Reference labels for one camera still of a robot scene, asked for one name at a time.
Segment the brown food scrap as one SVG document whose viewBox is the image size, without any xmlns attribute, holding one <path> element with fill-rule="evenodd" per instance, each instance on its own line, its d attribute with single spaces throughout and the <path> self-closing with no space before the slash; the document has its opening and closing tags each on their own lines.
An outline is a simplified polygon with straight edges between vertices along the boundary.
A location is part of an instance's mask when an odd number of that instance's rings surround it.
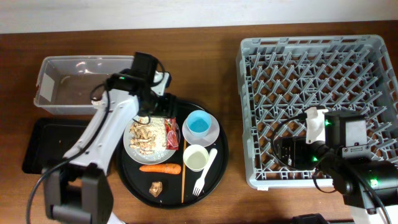
<svg viewBox="0 0 398 224">
<path fill-rule="evenodd" d="M 153 182 L 149 189 L 149 193 L 154 197 L 158 197 L 162 192 L 162 190 L 163 190 L 162 182 Z"/>
</svg>

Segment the pink saucer bowl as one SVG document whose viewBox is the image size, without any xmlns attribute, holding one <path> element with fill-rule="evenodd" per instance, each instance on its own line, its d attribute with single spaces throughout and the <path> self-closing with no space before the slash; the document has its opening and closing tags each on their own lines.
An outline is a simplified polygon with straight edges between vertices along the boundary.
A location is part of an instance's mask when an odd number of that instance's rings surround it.
<svg viewBox="0 0 398 224">
<path fill-rule="evenodd" d="M 191 145 L 198 144 L 203 147 L 207 147 L 207 146 L 210 146 L 213 143 L 215 143 L 215 141 L 218 139 L 218 136 L 220 134 L 220 126 L 219 126 L 217 119 L 213 115 L 210 115 L 210 118 L 211 118 L 211 126 L 209 129 L 209 132 L 207 133 L 207 135 L 205 137 L 203 137 L 201 139 L 196 138 L 189 131 L 188 126 L 187 126 L 187 121 L 183 122 L 182 133 L 183 133 L 185 140 L 189 144 L 191 144 Z"/>
</svg>

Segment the black round tray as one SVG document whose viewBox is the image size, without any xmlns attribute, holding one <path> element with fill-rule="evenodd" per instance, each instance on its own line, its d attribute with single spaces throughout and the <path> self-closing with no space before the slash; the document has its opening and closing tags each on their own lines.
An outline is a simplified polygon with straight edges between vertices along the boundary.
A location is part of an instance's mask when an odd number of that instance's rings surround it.
<svg viewBox="0 0 398 224">
<path fill-rule="evenodd" d="M 180 137 L 179 149 L 174 155 L 160 164 L 183 164 L 183 142 L 184 137 Z M 219 184 L 228 164 L 228 140 L 223 128 L 220 128 L 218 139 L 206 149 L 216 148 L 218 153 L 213 161 L 206 177 L 205 185 L 200 195 L 193 195 L 193 188 L 197 179 L 201 176 L 200 172 L 190 169 L 185 174 L 185 198 L 181 203 L 182 174 L 172 175 L 156 172 L 142 172 L 139 170 L 140 164 L 133 160 L 126 152 L 123 144 L 123 136 L 116 148 L 116 167 L 124 186 L 138 200 L 155 208 L 173 209 L 183 208 L 193 205 L 207 197 Z M 149 193 L 153 182 L 162 182 L 163 190 L 158 197 Z"/>
</svg>

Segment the clear plastic bin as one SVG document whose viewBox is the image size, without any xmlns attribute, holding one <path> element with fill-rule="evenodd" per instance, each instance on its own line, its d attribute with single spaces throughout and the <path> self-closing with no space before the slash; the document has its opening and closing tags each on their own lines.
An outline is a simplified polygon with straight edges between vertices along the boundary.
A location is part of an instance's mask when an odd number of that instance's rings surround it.
<svg viewBox="0 0 398 224">
<path fill-rule="evenodd" d="M 91 115 L 91 90 L 111 74 L 130 68 L 130 55 L 53 56 L 43 60 L 34 105 L 54 115 Z"/>
</svg>

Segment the white plastic fork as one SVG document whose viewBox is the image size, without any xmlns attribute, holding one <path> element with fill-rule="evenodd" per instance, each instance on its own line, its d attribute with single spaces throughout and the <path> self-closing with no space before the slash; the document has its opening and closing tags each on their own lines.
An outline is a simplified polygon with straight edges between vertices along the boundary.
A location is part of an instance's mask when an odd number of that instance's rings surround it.
<svg viewBox="0 0 398 224">
<path fill-rule="evenodd" d="M 194 196 L 198 197 L 200 195 L 201 191 L 203 190 L 204 185 L 205 185 L 205 177 L 206 177 L 213 161 L 215 160 L 217 153 L 218 153 L 218 150 L 216 148 L 211 149 L 211 151 L 209 153 L 208 162 L 204 166 L 204 169 L 203 169 L 203 172 L 201 173 L 200 178 L 195 182 L 195 186 L 193 188 Z"/>
</svg>

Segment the wooden chopstick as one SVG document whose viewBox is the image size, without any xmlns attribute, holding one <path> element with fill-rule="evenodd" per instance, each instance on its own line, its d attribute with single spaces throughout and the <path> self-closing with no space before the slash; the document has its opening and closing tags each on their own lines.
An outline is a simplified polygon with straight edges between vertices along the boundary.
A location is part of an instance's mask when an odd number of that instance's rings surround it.
<svg viewBox="0 0 398 224">
<path fill-rule="evenodd" d="M 184 142 L 183 142 L 183 153 L 185 152 L 186 148 L 187 148 L 187 142 L 186 142 L 186 139 L 184 139 Z M 184 203 L 184 198 L 185 198 L 185 174 L 186 174 L 186 165 L 185 165 L 184 161 L 183 161 L 182 165 L 183 166 L 182 166 L 181 203 L 183 204 Z"/>
</svg>

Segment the cream cup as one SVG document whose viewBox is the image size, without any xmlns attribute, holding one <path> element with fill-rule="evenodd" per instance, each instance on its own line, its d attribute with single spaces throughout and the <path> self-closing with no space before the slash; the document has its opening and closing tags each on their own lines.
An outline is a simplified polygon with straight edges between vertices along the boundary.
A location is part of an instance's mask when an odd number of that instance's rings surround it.
<svg viewBox="0 0 398 224">
<path fill-rule="evenodd" d="M 190 145 L 184 150 L 183 162 L 192 171 L 202 171 L 209 159 L 207 149 L 201 145 Z"/>
</svg>

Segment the red snack wrapper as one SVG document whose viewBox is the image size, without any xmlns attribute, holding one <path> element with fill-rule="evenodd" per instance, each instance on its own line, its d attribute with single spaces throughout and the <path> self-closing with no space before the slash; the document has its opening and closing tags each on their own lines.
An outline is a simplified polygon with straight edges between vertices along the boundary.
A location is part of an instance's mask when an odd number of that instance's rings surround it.
<svg viewBox="0 0 398 224">
<path fill-rule="evenodd" d="M 166 149 L 177 150 L 179 147 L 178 124 L 175 118 L 165 119 Z"/>
</svg>

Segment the black rectangular bin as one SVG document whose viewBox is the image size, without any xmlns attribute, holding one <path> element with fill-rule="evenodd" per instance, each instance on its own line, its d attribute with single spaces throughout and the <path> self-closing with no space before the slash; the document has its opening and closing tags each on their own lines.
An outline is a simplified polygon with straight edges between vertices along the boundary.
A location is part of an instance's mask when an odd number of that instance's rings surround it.
<svg viewBox="0 0 398 224">
<path fill-rule="evenodd" d="M 43 167 L 59 161 L 77 142 L 88 123 L 78 119 L 38 119 L 32 130 L 22 171 L 40 174 Z"/>
</svg>

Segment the grey plate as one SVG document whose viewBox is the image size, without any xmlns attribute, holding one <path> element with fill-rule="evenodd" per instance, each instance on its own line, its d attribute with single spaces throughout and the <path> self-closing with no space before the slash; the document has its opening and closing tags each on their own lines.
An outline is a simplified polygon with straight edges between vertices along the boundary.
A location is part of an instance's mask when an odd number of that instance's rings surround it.
<svg viewBox="0 0 398 224">
<path fill-rule="evenodd" d="M 127 154 L 136 162 L 140 163 L 140 164 L 144 164 L 144 165 L 154 165 L 154 164 L 160 164 L 162 162 L 165 162 L 166 160 L 170 159 L 172 157 L 172 155 L 175 154 L 175 150 L 164 150 L 164 151 L 160 151 L 154 154 L 150 154 L 150 155 L 142 155 L 138 152 L 138 150 L 136 149 L 131 149 L 129 147 L 129 140 L 132 137 L 132 134 L 129 133 L 129 128 L 131 126 L 131 124 L 133 123 L 133 121 L 137 121 L 140 117 L 143 116 L 136 116 L 135 118 L 133 118 L 129 124 L 126 126 L 124 134 L 123 134 L 123 144 L 124 144 L 124 148 L 127 152 Z M 161 117 L 143 117 L 143 118 L 148 118 L 150 123 L 152 118 L 161 118 Z M 180 143 L 180 129 L 178 126 L 178 132 L 179 132 L 179 143 Z"/>
</svg>

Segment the blue cup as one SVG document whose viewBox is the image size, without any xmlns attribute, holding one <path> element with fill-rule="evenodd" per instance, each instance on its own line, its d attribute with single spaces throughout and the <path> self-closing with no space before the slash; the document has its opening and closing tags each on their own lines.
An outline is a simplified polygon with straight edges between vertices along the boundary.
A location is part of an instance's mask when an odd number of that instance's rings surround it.
<svg viewBox="0 0 398 224">
<path fill-rule="evenodd" d="M 203 110 L 195 110 L 187 117 L 187 128 L 195 138 L 205 137 L 211 127 L 211 117 Z"/>
</svg>

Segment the orange carrot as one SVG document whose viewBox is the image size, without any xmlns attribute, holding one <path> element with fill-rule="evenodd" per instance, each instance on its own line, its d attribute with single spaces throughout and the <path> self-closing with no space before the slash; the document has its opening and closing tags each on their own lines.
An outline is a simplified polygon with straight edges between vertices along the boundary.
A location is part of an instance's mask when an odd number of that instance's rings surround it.
<svg viewBox="0 0 398 224">
<path fill-rule="evenodd" d="M 155 164 L 140 166 L 139 170 L 142 172 L 156 172 L 178 175 L 179 173 L 181 173 L 182 168 L 178 164 Z"/>
</svg>

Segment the pile of white rice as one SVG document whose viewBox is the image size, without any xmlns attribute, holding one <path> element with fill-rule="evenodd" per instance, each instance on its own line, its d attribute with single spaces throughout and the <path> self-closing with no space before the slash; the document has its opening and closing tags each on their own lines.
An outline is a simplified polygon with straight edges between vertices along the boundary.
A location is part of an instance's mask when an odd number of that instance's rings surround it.
<svg viewBox="0 0 398 224">
<path fill-rule="evenodd" d="M 152 118 L 147 126 L 143 127 L 146 139 L 149 141 L 144 144 L 144 154 L 154 154 L 166 150 L 166 128 L 164 118 Z"/>
</svg>

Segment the grey dishwasher rack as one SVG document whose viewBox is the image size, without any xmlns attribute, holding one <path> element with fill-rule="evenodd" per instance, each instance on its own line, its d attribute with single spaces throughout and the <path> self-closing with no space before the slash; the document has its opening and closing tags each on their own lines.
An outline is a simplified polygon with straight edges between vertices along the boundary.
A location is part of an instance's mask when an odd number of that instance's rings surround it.
<svg viewBox="0 0 398 224">
<path fill-rule="evenodd" d="M 269 139 L 304 136 L 294 116 L 322 105 L 366 115 L 372 158 L 397 162 L 397 72 L 378 35 L 247 38 L 236 57 L 246 182 L 256 190 L 313 187 L 312 172 L 284 167 Z"/>
</svg>

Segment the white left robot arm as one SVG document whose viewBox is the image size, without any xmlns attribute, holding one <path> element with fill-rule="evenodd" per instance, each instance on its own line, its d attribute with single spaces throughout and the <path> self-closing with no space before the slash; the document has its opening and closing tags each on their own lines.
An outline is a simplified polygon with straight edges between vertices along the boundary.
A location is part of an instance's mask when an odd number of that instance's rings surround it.
<svg viewBox="0 0 398 224">
<path fill-rule="evenodd" d="M 171 82 L 161 62 L 137 52 L 132 65 L 113 73 L 99 87 L 99 108 L 85 131 L 63 156 L 44 171 L 45 214 L 61 223 L 120 223 L 106 177 L 109 163 L 128 123 L 137 116 L 175 116 Z"/>
</svg>

